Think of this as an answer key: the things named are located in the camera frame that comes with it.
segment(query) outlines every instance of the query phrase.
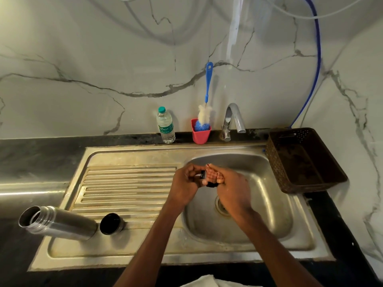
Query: plastic water bottle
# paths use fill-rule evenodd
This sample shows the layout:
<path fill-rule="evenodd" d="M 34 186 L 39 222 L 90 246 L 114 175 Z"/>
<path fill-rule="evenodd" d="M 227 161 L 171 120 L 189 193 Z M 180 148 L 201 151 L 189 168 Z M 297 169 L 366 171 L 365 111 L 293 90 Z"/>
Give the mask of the plastic water bottle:
<path fill-rule="evenodd" d="M 158 108 L 157 124 L 160 129 L 162 140 L 166 144 L 171 144 L 175 140 L 175 133 L 173 127 L 173 119 L 165 107 Z"/>

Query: orange checkered cloth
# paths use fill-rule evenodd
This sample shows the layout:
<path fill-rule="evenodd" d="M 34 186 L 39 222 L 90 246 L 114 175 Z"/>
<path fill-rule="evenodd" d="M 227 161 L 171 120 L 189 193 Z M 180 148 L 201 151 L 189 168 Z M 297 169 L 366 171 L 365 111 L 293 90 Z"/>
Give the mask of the orange checkered cloth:
<path fill-rule="evenodd" d="M 225 181 L 222 173 L 215 171 L 209 164 L 206 164 L 205 179 L 207 182 L 211 183 L 223 183 Z"/>

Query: hand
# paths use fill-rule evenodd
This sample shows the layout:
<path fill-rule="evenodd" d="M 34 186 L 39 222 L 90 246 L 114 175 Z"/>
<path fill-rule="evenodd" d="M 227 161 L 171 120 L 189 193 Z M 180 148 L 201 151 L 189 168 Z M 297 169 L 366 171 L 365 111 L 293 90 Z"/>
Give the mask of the hand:
<path fill-rule="evenodd" d="M 220 201 L 236 220 L 246 212 L 254 212 L 251 208 L 250 186 L 246 178 L 231 169 L 209 164 L 211 168 L 223 174 L 224 183 L 217 187 Z"/>
<path fill-rule="evenodd" d="M 187 164 L 175 172 L 166 202 L 179 213 L 194 198 L 198 188 L 203 186 L 201 179 L 196 177 L 201 170 L 205 170 L 205 166 Z"/>

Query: blue hose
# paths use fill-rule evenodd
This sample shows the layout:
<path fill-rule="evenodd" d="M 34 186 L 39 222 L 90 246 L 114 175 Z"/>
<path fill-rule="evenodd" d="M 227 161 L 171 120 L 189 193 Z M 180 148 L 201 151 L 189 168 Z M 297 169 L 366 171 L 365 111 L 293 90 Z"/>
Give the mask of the blue hose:
<path fill-rule="evenodd" d="M 318 16 L 313 1 L 312 0 L 305 0 L 305 1 L 310 6 L 310 9 L 311 9 L 311 12 L 313 13 L 313 16 Z M 299 115 L 303 112 L 303 110 L 306 107 L 307 103 L 309 102 L 311 96 L 313 95 L 316 84 L 318 82 L 319 72 L 321 71 L 321 60 L 322 60 L 321 33 L 319 31 L 318 19 L 314 19 L 314 22 L 315 22 L 315 30 L 316 30 L 316 47 L 317 47 L 317 51 L 318 51 L 318 54 L 317 54 L 318 62 L 316 65 L 316 73 L 315 73 L 314 83 L 313 83 L 313 87 L 311 88 L 311 91 L 310 91 L 310 94 L 309 94 L 307 100 L 305 101 L 302 109 L 300 110 L 299 114 L 295 117 L 295 119 L 293 120 L 293 122 L 291 123 L 289 128 L 291 128 L 293 126 L 295 121 L 298 119 Z"/>

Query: bottle label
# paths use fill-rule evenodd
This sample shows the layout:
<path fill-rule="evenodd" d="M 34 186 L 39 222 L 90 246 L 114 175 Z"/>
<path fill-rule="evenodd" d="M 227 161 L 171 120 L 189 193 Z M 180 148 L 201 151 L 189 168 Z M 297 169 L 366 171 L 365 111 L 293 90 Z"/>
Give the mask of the bottle label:
<path fill-rule="evenodd" d="M 167 127 L 160 127 L 160 132 L 163 133 L 163 134 L 169 134 L 171 131 L 173 131 L 173 123 L 171 123 L 169 126 Z"/>

